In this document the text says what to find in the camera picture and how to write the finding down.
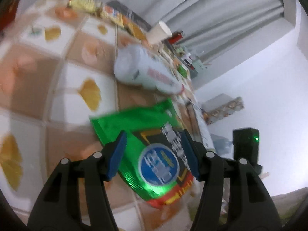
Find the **green red chip bag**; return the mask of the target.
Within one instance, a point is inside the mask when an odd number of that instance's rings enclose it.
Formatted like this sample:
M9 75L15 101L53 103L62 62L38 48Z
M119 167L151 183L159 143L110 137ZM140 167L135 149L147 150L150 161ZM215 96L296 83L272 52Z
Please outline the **green red chip bag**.
M90 122L104 146L122 130L126 132L119 174L149 205L161 209L190 189L193 175L181 144L183 125L170 99L92 118Z

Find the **floral patterned board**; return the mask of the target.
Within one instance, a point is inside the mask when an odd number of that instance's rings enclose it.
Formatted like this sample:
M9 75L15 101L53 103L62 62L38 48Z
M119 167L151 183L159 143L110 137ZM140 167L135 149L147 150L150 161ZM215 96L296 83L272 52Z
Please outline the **floral patterned board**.
M243 99L241 97L237 97L210 111L203 110L202 113L206 124L211 125L242 109L244 109Z

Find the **dark grey cabinet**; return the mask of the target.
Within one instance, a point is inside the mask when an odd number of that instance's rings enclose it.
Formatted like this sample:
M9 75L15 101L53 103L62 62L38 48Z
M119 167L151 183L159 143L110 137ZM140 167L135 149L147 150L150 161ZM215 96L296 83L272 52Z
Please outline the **dark grey cabinet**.
M188 49L179 44L174 44L173 47L177 56L189 69L192 79L197 77L199 74L202 74L211 66L211 63L201 60L201 57L205 54L204 50Z

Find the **red thermos bottle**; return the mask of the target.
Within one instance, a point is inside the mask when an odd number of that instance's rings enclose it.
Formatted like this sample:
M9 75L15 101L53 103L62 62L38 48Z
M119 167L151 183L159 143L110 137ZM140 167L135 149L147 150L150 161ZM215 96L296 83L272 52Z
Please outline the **red thermos bottle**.
M183 37L183 31L177 31L177 32L174 32L172 34L172 36L170 38L168 38L168 42L170 44L175 44L176 42L178 42L180 39L182 39Z

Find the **white grey curtain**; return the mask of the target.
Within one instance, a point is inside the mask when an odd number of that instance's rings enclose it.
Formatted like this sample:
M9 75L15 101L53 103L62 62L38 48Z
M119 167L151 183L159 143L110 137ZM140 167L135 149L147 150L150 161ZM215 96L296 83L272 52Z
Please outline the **white grey curtain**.
M221 54L284 14L282 0L119 0L147 23L183 31L179 45L202 49L202 61Z

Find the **patterned tablecloth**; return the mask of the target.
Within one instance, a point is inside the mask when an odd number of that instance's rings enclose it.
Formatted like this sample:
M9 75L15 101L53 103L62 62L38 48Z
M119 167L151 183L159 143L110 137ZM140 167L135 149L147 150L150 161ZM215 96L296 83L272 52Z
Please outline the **patterned tablecloth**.
M163 96L122 85L118 49L133 41L110 22L37 0L1 40L1 230L27 230L34 202L62 158L102 148L90 118Z

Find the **white yogurt drink bottle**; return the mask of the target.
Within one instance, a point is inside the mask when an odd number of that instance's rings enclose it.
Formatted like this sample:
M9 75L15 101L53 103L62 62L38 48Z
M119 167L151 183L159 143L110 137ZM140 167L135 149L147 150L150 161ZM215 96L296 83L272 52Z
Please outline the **white yogurt drink bottle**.
M161 61L136 44L118 50L114 75L123 84L142 86L164 94L179 95L184 91L182 82Z

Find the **white paper cup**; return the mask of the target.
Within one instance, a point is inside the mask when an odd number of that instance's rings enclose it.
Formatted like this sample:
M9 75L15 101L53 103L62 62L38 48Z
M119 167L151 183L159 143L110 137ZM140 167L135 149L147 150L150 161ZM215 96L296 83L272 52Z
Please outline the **white paper cup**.
M156 44L172 36L172 31L163 21L159 21L146 34L146 39L149 44Z

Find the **gold foil flat packet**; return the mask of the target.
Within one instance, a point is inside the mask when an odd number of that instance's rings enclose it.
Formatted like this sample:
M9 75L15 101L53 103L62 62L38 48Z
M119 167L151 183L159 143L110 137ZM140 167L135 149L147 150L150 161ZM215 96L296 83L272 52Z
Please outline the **gold foil flat packet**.
M129 34L131 34L136 39L139 39L141 41L145 41L147 38L145 34L142 32L142 30L139 28L137 24L130 20L124 21L124 27L128 31Z

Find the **orange cartoon snack packet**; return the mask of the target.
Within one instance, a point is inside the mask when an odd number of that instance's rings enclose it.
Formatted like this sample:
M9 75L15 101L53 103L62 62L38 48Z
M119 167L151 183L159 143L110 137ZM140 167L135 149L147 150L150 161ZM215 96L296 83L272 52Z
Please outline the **orange cartoon snack packet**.
M100 12L101 18L109 19L117 26L124 28L123 16L116 9L110 7L109 5L103 5Z

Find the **dark box with pictures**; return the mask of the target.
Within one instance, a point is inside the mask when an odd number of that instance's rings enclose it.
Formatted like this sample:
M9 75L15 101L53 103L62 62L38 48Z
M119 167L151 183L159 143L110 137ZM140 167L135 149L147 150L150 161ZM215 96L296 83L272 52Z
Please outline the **dark box with pictures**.
M152 26L149 23L119 0L110 0L106 4L132 20L135 24L146 30L146 32L151 30Z

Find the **gold snack packet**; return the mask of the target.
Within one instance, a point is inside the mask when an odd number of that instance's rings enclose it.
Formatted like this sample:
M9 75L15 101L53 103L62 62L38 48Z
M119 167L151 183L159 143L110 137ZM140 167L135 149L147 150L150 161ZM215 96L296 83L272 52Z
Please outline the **gold snack packet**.
M100 17L102 2L95 0L68 0L68 7L87 14Z

